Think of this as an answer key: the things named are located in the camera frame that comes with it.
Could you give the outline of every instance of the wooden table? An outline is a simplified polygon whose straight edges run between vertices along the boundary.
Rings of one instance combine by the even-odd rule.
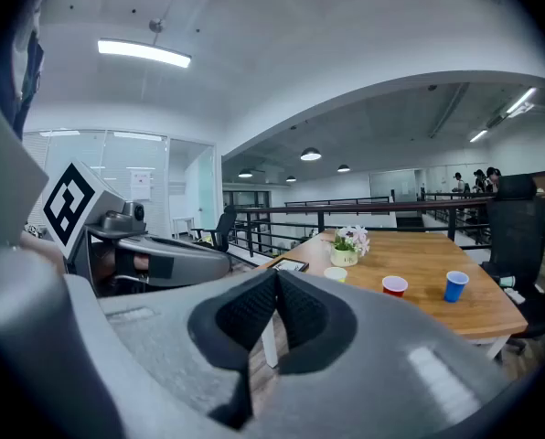
[[[332,266],[329,242],[333,241],[334,234],[333,230],[326,230],[259,268],[270,267],[285,257],[309,262],[306,272],[323,276],[324,270]],[[526,320],[508,296],[443,234],[371,231],[369,238],[370,252],[360,258],[357,265],[346,268],[346,284],[381,292],[382,278],[401,276],[409,283],[404,299],[458,335],[478,345],[489,346],[486,354],[490,358],[502,349],[510,335],[527,327]],[[443,299],[446,274],[451,270],[464,272],[470,277],[459,301],[454,304]],[[271,336],[274,346],[272,328],[269,324],[262,334],[265,355],[272,350]],[[271,356],[272,365],[276,365],[275,358],[276,353]]]

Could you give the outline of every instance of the ceiling light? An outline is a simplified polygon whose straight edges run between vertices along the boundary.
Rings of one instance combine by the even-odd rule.
[[[123,40],[100,39],[98,41],[98,50],[101,54],[128,55],[140,59],[156,60],[171,65],[177,65],[184,69],[189,66],[189,62],[191,61],[189,55],[178,54],[172,50]]]
[[[473,143],[475,140],[477,140],[480,136],[483,136],[488,133],[488,130],[482,130],[479,134],[477,134],[474,138],[470,140],[470,143]]]
[[[114,132],[114,136],[120,136],[121,138],[135,138],[137,140],[153,140],[154,142],[163,141],[163,138],[157,135],[130,134],[128,132]]]
[[[316,159],[319,159],[321,157],[321,153],[319,153],[319,150],[316,150],[315,148],[306,148],[301,153],[301,159],[304,161],[315,161]]]
[[[537,88],[529,88],[527,92],[525,92],[522,97],[516,101],[512,106],[507,110],[507,113],[512,113],[514,110],[516,110],[520,104],[522,104],[524,101],[526,101],[530,96],[532,96]]]
[[[250,171],[250,169],[242,169],[238,174],[238,177],[252,177],[252,172]]]
[[[62,130],[57,132],[40,132],[39,135],[41,136],[72,136],[72,135],[79,135],[80,132],[77,130]]]

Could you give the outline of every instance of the paper sign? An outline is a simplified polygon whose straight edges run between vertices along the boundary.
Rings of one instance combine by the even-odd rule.
[[[130,200],[151,199],[151,173],[148,171],[131,171]]]

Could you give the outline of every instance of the office chair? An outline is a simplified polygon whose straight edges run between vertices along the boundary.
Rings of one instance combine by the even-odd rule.
[[[492,253],[482,268],[497,283],[514,276],[514,289],[526,299],[516,307],[528,326],[508,341],[519,348],[519,354],[526,344],[518,338],[545,334],[545,293],[535,285],[545,251],[545,199],[536,194],[530,175],[502,176],[496,197],[486,205]]]
[[[202,247],[213,248],[216,251],[226,252],[228,250],[228,234],[236,222],[236,209],[228,205],[224,213],[219,217],[218,226],[214,230],[204,230],[203,228],[193,228],[198,233],[198,240],[201,239],[201,231],[211,234],[211,244],[209,242],[195,241],[194,243]]]

